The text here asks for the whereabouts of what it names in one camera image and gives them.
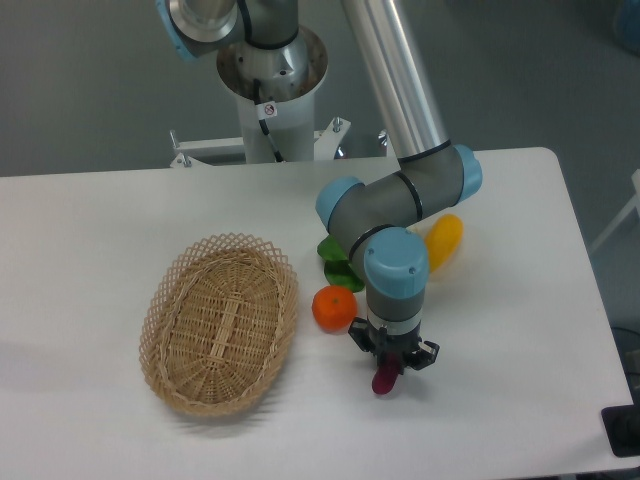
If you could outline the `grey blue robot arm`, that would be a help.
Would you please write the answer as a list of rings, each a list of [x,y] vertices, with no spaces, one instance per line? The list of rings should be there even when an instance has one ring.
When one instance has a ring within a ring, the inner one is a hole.
[[[156,9],[182,58],[216,54],[248,162],[312,158],[313,96],[328,60],[296,2],[160,1]],[[371,184],[332,181],[316,211],[365,284],[367,314],[353,320],[350,336],[380,372],[398,375],[433,364],[439,351],[419,334],[429,260],[411,226],[474,195],[482,169],[443,127],[400,3],[346,1],[343,9],[399,168]]]

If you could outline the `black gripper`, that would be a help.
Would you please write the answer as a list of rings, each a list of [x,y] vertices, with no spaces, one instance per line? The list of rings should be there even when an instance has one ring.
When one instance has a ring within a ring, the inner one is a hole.
[[[384,365],[387,353],[396,355],[400,375],[406,369],[420,371],[434,364],[440,351],[437,343],[421,339],[420,325],[403,335],[390,335],[385,326],[375,327],[368,319],[355,317],[348,334],[363,352],[373,355],[378,368]]]

